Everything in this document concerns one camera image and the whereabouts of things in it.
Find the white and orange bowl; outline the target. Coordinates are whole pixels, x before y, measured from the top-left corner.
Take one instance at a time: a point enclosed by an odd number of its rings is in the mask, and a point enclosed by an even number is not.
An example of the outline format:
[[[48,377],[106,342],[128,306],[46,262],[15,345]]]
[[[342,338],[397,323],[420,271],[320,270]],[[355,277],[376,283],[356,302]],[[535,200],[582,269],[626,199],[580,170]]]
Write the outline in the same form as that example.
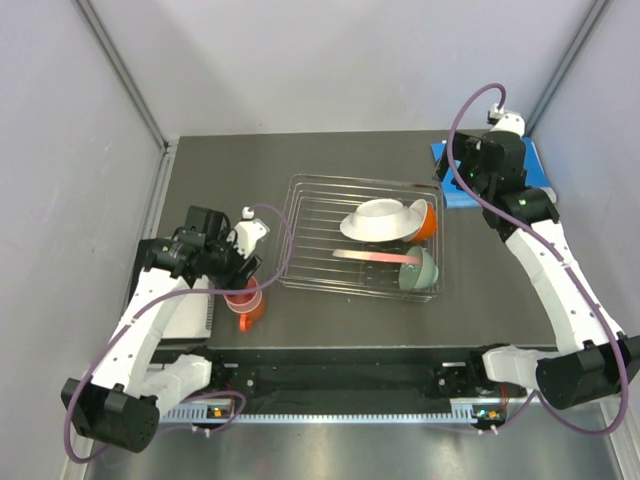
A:
[[[419,199],[410,206],[410,209],[419,214],[421,225],[415,233],[408,237],[407,242],[420,243],[433,237],[438,228],[438,218],[434,205],[424,199]]]

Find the white paper plate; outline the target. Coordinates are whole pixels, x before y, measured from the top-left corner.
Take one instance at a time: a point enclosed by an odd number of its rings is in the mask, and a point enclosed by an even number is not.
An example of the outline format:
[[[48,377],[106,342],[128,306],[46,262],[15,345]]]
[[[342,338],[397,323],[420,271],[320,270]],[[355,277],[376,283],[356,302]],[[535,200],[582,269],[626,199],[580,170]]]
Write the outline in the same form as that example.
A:
[[[415,233],[421,217],[402,202],[378,198],[360,204],[340,224],[340,232],[356,241],[388,242]]]

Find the pink plastic cup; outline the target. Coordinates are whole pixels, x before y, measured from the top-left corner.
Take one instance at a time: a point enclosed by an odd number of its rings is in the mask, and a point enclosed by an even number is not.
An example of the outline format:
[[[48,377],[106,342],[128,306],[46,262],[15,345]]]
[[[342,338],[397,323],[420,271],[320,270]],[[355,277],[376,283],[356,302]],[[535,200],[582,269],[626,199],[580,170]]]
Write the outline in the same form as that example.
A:
[[[238,314],[250,313],[259,307],[262,301],[262,291],[255,277],[251,277],[247,288],[255,288],[255,291],[244,294],[225,295],[224,299],[232,311]]]

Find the cream and pink plate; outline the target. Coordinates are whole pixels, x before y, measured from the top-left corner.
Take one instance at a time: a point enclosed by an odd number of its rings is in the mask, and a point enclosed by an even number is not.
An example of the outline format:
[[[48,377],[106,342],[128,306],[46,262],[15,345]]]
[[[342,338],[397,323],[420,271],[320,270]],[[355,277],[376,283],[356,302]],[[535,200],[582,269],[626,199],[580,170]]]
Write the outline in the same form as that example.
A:
[[[411,255],[391,254],[384,252],[356,251],[346,249],[336,249],[332,256],[340,259],[358,260],[365,262],[392,263],[420,265],[422,260]]]

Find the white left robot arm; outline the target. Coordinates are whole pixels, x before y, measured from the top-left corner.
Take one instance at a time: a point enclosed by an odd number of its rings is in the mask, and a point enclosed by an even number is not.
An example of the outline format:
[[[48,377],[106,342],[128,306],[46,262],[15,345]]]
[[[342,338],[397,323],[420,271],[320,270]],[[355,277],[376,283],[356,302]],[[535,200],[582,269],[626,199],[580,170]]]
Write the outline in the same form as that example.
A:
[[[186,298],[255,293],[255,250],[269,231],[254,207],[231,223],[221,211],[192,206],[172,236],[140,243],[135,289],[111,339],[84,376],[68,379],[61,391],[64,448],[73,462],[85,461],[73,450],[73,433],[138,453],[161,418],[191,394],[224,390],[225,370],[201,355],[183,353],[156,374],[147,369]]]

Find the orange mug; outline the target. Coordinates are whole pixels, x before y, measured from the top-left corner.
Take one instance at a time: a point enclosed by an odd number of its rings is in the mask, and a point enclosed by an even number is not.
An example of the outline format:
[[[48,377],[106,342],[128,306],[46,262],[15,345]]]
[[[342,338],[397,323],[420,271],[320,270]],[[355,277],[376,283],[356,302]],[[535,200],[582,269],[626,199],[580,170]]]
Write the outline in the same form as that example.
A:
[[[262,295],[262,301],[259,307],[253,310],[252,312],[246,313],[246,314],[238,314],[233,311],[239,317],[239,329],[242,333],[248,333],[252,328],[252,326],[258,320],[261,319],[261,317],[264,315],[265,307],[266,307],[266,303],[265,303],[264,296]]]

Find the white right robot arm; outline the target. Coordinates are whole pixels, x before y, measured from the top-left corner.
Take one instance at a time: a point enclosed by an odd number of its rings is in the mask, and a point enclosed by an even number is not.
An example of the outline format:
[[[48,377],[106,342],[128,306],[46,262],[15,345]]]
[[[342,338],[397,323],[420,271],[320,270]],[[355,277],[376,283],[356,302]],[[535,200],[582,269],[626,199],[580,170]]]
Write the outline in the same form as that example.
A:
[[[612,395],[626,399],[639,371],[639,339],[627,335],[597,300],[572,255],[549,194],[527,183],[524,122],[507,112],[481,136],[452,130],[435,170],[473,194],[483,217],[528,276],[551,323],[556,349],[496,344],[469,361],[466,380],[487,396],[502,383],[535,390],[565,410]]]

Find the metal wire dish rack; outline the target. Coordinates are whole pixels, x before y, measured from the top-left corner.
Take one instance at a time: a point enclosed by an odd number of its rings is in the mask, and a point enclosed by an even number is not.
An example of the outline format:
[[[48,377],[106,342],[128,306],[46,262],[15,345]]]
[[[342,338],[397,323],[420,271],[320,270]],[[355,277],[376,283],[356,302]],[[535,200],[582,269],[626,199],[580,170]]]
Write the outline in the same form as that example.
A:
[[[444,283],[434,184],[294,176],[279,232],[287,287],[426,302]]]

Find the mint green bowl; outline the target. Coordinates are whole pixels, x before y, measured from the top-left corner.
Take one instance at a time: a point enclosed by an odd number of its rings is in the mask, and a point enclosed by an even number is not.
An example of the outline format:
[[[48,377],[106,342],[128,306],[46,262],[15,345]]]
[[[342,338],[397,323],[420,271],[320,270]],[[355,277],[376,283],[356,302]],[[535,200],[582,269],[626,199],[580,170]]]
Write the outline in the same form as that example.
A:
[[[401,290],[423,290],[434,286],[439,278],[439,267],[433,257],[421,246],[411,247],[407,255],[417,263],[404,263],[399,269],[398,285]]]

